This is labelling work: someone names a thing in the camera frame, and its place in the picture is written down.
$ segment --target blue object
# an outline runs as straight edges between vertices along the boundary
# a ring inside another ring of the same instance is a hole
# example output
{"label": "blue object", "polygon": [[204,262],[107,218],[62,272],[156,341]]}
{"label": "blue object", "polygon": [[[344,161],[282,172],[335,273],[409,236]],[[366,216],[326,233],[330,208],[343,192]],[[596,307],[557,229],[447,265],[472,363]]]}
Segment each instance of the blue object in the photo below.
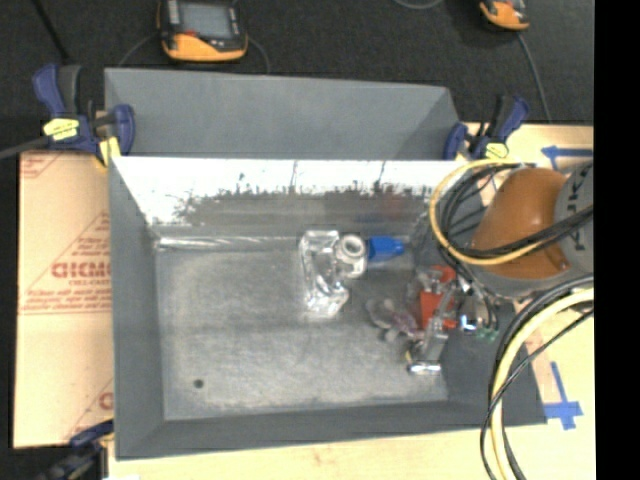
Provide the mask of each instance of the blue object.
{"label": "blue object", "polygon": [[83,430],[79,434],[76,434],[69,440],[69,445],[72,448],[82,448],[90,445],[94,441],[113,433],[114,426],[113,420],[103,421],[93,427]]}
{"label": "blue object", "polygon": [[404,254],[402,240],[391,236],[372,236],[368,241],[369,261],[385,261]]}
{"label": "blue object", "polygon": [[469,128],[462,123],[456,123],[447,135],[447,140],[444,144],[444,153],[442,155],[443,160],[455,160],[458,152],[462,152],[464,149],[464,141],[467,137]]}
{"label": "blue object", "polygon": [[469,160],[484,158],[489,144],[506,144],[509,136],[517,130],[529,115],[529,105],[519,96],[513,97],[511,107],[506,97],[500,96],[493,117],[486,130],[482,127],[476,135],[470,135],[463,123],[456,123],[445,141],[443,160],[454,160],[461,153]]}
{"label": "blue object", "polygon": [[49,149],[87,151],[96,155],[100,160],[104,160],[100,151],[102,138],[94,133],[94,128],[101,125],[113,125],[116,128],[115,135],[118,137],[121,153],[128,153],[135,136],[133,109],[130,105],[116,105],[109,110],[106,117],[90,123],[87,116],[77,112],[75,104],[79,72],[79,66],[60,68],[57,64],[47,64],[32,77],[36,97],[47,107],[51,119],[72,118],[79,123],[75,135],[71,137],[62,140],[54,140],[53,137],[49,137]]}
{"label": "blue object", "polygon": [[560,402],[544,404],[544,413],[547,418],[559,418],[562,422],[562,428],[564,430],[571,430],[576,428],[574,418],[576,416],[582,416],[583,412],[578,402],[569,402],[567,400],[567,394],[565,393],[562,380],[560,379],[560,371],[558,365],[552,361],[551,370],[553,376],[556,379],[558,385],[558,391],[560,391]]}
{"label": "blue object", "polygon": [[551,161],[554,170],[558,170],[556,159],[558,157],[593,157],[593,150],[578,148],[559,148],[558,146],[548,146],[542,148],[542,154]]}

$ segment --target black floor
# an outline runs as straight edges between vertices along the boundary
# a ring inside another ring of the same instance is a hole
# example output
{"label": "black floor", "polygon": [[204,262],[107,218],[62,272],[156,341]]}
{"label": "black floor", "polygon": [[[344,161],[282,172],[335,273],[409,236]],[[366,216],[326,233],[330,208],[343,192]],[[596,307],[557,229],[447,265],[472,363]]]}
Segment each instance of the black floor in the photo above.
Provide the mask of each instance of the black floor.
{"label": "black floor", "polygon": [[[158,41],[151,38],[157,0],[40,1],[64,49],[84,66],[82,102],[91,99],[98,108],[103,104],[105,66],[123,61],[169,66]],[[487,29],[474,0],[443,0],[426,10],[411,10],[393,0],[239,0],[253,42],[246,57],[217,69],[265,73],[268,67],[279,75],[441,85],[451,90],[465,121],[488,119],[498,94],[518,94],[531,106],[529,122],[593,124],[595,0],[525,1],[532,25],[515,34]],[[1,150],[39,134],[44,109],[33,94],[31,75],[43,64],[62,59],[31,0],[0,0],[0,13]],[[0,421],[0,478],[22,479],[60,458],[64,450],[10,449],[14,160],[0,161],[0,190],[0,396],[7,408]]]}

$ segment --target clear plastic object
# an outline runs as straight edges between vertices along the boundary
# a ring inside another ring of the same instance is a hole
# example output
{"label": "clear plastic object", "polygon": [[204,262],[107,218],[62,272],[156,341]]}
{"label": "clear plastic object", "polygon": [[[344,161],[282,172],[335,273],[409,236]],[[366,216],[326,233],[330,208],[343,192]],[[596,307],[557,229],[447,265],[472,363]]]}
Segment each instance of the clear plastic object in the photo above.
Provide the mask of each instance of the clear plastic object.
{"label": "clear plastic object", "polygon": [[300,240],[305,302],[312,316],[331,318],[349,299],[347,279],[366,270],[367,246],[358,235],[307,231]]}

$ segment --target cardboard sheet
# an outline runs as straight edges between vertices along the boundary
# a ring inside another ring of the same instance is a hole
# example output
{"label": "cardboard sheet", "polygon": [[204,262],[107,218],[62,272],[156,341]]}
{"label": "cardboard sheet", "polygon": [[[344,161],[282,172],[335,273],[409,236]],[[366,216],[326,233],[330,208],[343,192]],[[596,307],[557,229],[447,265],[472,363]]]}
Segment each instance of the cardboard sheet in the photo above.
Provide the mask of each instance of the cardboard sheet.
{"label": "cardboard sheet", "polygon": [[14,446],[66,444],[113,412],[106,169],[30,152],[19,182]]}

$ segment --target clamp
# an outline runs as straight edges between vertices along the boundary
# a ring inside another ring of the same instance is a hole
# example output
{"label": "clamp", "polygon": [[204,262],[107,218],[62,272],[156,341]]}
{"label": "clamp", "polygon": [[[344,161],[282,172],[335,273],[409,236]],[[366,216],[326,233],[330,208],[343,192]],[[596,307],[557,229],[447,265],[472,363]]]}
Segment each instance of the clamp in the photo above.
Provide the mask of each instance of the clamp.
{"label": "clamp", "polygon": [[506,146],[509,136],[524,122],[529,115],[529,105],[518,97],[513,97],[511,108],[507,107],[507,98],[498,96],[493,117],[488,126],[483,124],[475,135],[463,123],[456,123],[447,136],[443,160],[455,160],[461,154],[467,160],[485,157],[504,158],[509,149]]}
{"label": "clamp", "polygon": [[[36,97],[47,107],[51,118],[43,127],[46,146],[86,151],[106,165],[109,157],[131,150],[135,137],[133,109],[126,104],[116,105],[98,119],[80,114],[76,103],[80,70],[78,65],[47,64],[32,77]],[[106,137],[97,133],[102,126],[108,127]]]}
{"label": "clamp", "polygon": [[107,420],[73,436],[73,453],[59,460],[33,480],[77,480],[91,469],[105,451],[102,440],[114,432],[113,420]]}

